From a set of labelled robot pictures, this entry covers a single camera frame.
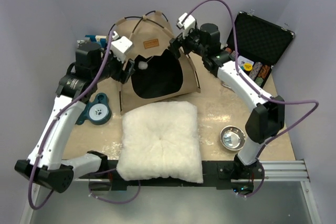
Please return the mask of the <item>white pillow cushion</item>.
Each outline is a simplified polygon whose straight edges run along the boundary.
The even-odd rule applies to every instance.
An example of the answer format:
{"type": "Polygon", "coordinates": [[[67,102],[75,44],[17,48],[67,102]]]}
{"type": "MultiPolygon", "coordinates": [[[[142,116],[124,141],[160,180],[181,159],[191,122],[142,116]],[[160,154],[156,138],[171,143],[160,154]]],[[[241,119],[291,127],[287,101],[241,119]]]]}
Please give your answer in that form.
{"type": "Polygon", "coordinates": [[[123,115],[117,172],[124,180],[176,178],[203,183],[197,107],[156,102],[123,115]]]}

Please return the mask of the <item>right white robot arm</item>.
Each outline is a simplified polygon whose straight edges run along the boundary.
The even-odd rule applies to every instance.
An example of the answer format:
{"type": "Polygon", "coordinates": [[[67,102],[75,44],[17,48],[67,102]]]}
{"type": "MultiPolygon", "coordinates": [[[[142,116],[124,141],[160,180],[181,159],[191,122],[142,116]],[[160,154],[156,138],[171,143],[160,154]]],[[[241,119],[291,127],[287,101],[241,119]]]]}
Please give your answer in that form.
{"type": "Polygon", "coordinates": [[[246,178],[253,171],[255,163],[265,142],[276,136],[284,128],[285,106],[282,97],[277,96],[271,103],[271,95],[253,81],[244,81],[246,74],[235,65],[228,52],[221,48],[218,27],[211,23],[196,24],[188,27],[177,24],[181,33],[170,40],[169,50],[176,58],[179,49],[185,54],[193,52],[202,59],[204,67],[219,80],[226,83],[247,105],[250,116],[245,124],[247,140],[238,152],[234,173],[239,178],[246,178]]]}

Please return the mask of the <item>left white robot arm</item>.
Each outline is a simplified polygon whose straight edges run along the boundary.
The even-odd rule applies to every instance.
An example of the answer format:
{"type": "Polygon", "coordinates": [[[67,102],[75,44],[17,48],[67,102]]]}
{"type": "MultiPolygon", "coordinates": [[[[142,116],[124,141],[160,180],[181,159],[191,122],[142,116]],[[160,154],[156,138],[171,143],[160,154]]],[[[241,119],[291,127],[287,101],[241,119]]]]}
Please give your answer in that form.
{"type": "Polygon", "coordinates": [[[108,158],[102,153],[88,151],[69,160],[62,157],[72,129],[96,92],[98,82],[112,78],[126,83],[133,74],[134,61],[126,59],[132,47],[133,43],[123,36],[110,42],[107,49],[90,41],[76,49],[75,62],[59,81],[54,107],[42,136],[28,157],[15,164],[15,171],[30,184],[63,193],[74,179],[90,173],[97,178],[108,174],[108,158]]]}

